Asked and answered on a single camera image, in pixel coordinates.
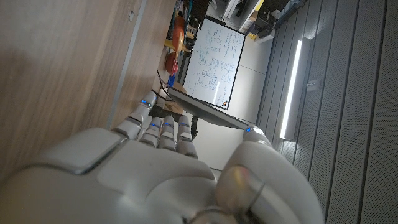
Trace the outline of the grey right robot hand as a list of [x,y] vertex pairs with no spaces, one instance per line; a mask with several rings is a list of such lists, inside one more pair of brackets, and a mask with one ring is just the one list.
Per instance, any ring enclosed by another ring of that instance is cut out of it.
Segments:
[[200,161],[194,121],[156,117],[156,94],[112,130],[77,133],[1,184],[2,223],[323,223],[308,180],[264,133],[170,89],[194,118],[240,129],[220,175]]

